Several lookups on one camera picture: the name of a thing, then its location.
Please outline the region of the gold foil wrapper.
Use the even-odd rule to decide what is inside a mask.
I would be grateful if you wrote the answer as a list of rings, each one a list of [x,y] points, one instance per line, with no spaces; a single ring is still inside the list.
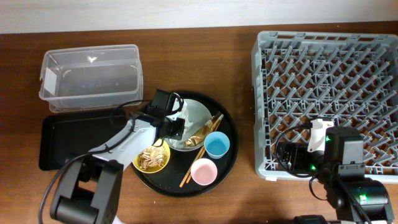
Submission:
[[[216,131],[216,129],[220,125],[223,117],[224,117],[224,114],[222,114],[221,112],[218,112],[217,114],[215,114],[198,131],[196,131],[191,137],[189,137],[184,142],[183,145],[185,147],[198,146],[201,142],[203,142],[205,140],[207,135],[209,135],[213,131]]]

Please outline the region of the blue plastic cup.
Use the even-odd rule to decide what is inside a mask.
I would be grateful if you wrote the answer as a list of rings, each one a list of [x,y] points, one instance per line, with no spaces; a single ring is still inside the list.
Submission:
[[[219,131],[212,132],[205,138],[204,147],[212,159],[220,159],[229,151],[229,137]]]

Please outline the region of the pink plastic cup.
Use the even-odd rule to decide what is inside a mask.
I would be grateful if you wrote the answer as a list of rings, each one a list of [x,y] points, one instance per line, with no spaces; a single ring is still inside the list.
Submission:
[[[192,179],[199,185],[206,186],[213,183],[217,177],[216,164],[206,158],[201,158],[192,164],[190,169]]]

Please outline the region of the white napkin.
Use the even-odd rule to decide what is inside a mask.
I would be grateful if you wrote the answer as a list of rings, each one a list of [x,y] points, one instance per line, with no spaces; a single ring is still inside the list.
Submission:
[[[185,124],[188,124],[188,103],[178,93],[174,93],[174,97],[175,101],[172,108],[172,114],[169,118],[173,121],[177,118],[181,118],[185,120]]]

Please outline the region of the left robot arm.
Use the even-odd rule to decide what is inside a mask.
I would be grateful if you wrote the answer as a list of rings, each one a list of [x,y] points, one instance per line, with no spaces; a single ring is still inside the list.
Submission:
[[[56,186],[50,217],[62,223],[120,223],[116,213],[124,170],[157,140],[181,138],[186,102],[179,97],[151,100],[104,144],[68,160],[49,183],[39,207],[43,222],[47,197]]]

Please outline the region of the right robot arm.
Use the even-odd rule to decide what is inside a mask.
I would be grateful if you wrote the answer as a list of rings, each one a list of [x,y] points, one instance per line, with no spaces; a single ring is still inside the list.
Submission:
[[[290,175],[313,182],[326,191],[325,200],[344,223],[393,223],[391,200],[385,186],[365,176],[363,137],[354,128],[326,128],[317,145],[275,142],[279,167]]]

